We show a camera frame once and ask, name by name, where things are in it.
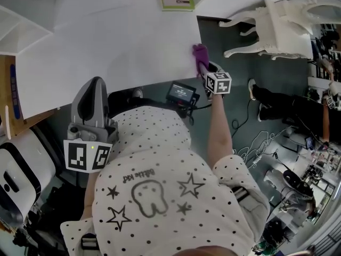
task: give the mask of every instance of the gray robotic arm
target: gray robotic arm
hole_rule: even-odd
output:
[[[91,173],[104,168],[112,145],[118,141],[118,124],[108,113],[105,82],[94,77],[83,85],[71,105],[68,139],[64,141],[67,169]]]

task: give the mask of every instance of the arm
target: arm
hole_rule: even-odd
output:
[[[208,164],[212,168],[221,158],[232,155],[232,138],[226,119],[223,98],[213,95],[208,136]]]
[[[283,207],[283,209],[285,210],[300,210],[300,211],[305,211],[306,206],[303,206],[301,204],[291,204],[291,205],[287,205],[285,207]]]
[[[329,142],[329,111],[326,99],[323,99],[323,140]]]
[[[84,197],[84,211],[81,220],[92,217],[92,203],[95,198],[95,183],[99,174],[100,173],[89,174]]]

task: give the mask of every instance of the wire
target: wire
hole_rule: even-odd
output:
[[[246,107],[246,120],[241,124],[239,125],[239,121],[235,118],[233,121],[232,121],[232,128],[235,130],[233,135],[232,135],[232,138],[234,137],[234,135],[237,133],[237,131],[245,124],[247,123],[247,121],[249,120],[249,105],[250,105],[250,102],[252,100],[250,99],[249,102],[247,103],[247,107]]]
[[[208,107],[210,107],[210,106],[212,106],[212,103],[209,104],[209,105],[203,106],[203,107],[195,107],[195,108],[193,108],[193,111],[195,111],[195,110],[201,110],[201,109],[206,109],[206,108],[208,108]]]
[[[309,100],[312,100],[312,101],[315,101],[316,103],[320,104],[320,105],[323,105],[323,106],[328,106],[328,105],[324,105],[322,102],[318,102],[317,100],[314,100],[312,98],[309,98],[309,97],[306,97],[306,96],[302,96],[302,98],[306,98],[306,99],[309,99]]]
[[[310,128],[309,128],[307,125],[304,124],[303,120],[301,120],[301,118],[300,118],[296,113],[295,113],[295,115],[296,115],[296,117],[302,122],[302,124],[304,125],[304,127],[306,127],[306,128],[308,129],[308,131],[313,135],[314,139],[315,139],[317,142],[319,142],[322,146],[323,146],[323,145],[326,145],[326,146],[328,147],[328,148],[327,148],[327,151],[328,151],[328,149],[334,151],[335,154],[334,154],[333,156],[337,155],[337,151],[335,151],[335,150],[332,149],[329,145],[325,144],[323,141],[321,141],[320,139],[318,139],[318,138],[315,136],[315,134],[310,130]]]
[[[253,139],[251,145],[248,147],[243,147],[241,148],[238,152],[236,151],[237,155],[239,155],[243,161],[245,162],[245,164],[247,164],[250,160],[252,159],[249,159],[248,160],[248,157],[251,153],[255,152],[255,157],[256,157],[256,160],[254,160],[254,163],[249,167],[253,167],[255,168],[257,166],[257,162],[261,159],[261,155],[263,153],[265,153],[266,149],[268,148],[268,146],[270,145],[270,143],[275,139],[277,138],[282,132],[284,132],[285,130],[287,130],[288,128],[290,128],[291,126],[289,127],[286,127],[284,128],[282,131],[280,131],[279,133],[277,133],[276,135],[274,133],[270,133],[268,131],[260,131],[258,133],[258,135]],[[253,145],[254,145],[254,142],[258,139],[258,137],[262,134],[262,133],[266,133],[266,139],[264,139],[260,146],[258,148],[255,148],[253,149]]]
[[[189,118],[189,123],[191,126],[194,125],[194,118],[192,116],[192,112],[190,112],[189,114],[187,114],[187,117]]]
[[[278,153],[278,149],[276,149],[276,151],[274,151],[273,153],[267,154],[267,153],[263,153],[263,155],[274,155]]]
[[[284,191],[285,188],[289,188],[290,191],[288,191],[288,192],[284,195],[284,197],[282,197],[282,192]],[[284,207],[287,207],[287,206],[289,205],[289,204],[286,204],[286,203],[284,202],[284,200],[287,198],[287,195],[288,195],[291,191],[294,192],[293,195],[295,195],[295,197],[296,197],[296,199],[297,199],[296,191],[295,191],[292,187],[285,186],[285,187],[282,189],[282,191],[280,192],[280,194],[281,194],[281,204],[283,204]]]

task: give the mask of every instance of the device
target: device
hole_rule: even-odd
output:
[[[339,83],[332,81],[329,84],[327,104],[330,109],[341,110],[341,86]]]
[[[224,97],[225,94],[230,93],[232,79],[230,74],[226,73],[221,66],[209,62],[207,69],[201,63],[200,74],[208,101],[212,101],[212,94],[221,94]]]
[[[118,141],[118,124],[108,113],[107,87],[102,78],[94,77],[71,104],[68,139],[64,140],[67,169],[92,173],[105,167],[112,145]]]
[[[41,192],[64,167],[61,149],[40,122],[0,143],[0,222],[22,226]]]
[[[314,140],[312,137],[307,137],[305,139],[305,147],[309,150],[313,150],[314,149]]]
[[[173,82],[166,95],[166,100],[183,106],[192,106],[196,90],[194,87]]]

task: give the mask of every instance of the hand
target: hand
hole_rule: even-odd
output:
[[[280,207],[278,210],[279,210],[280,212],[284,212],[284,213],[288,211],[287,208],[286,208],[285,206]]]
[[[194,57],[196,57],[197,71],[198,71],[198,75],[200,75],[201,71],[200,71],[199,65],[201,63],[208,69],[209,58],[208,58],[207,47],[205,47],[202,44],[194,45],[192,54],[194,55]]]
[[[324,90],[324,92],[322,93],[322,98],[326,98],[329,96],[329,91],[328,90]]]

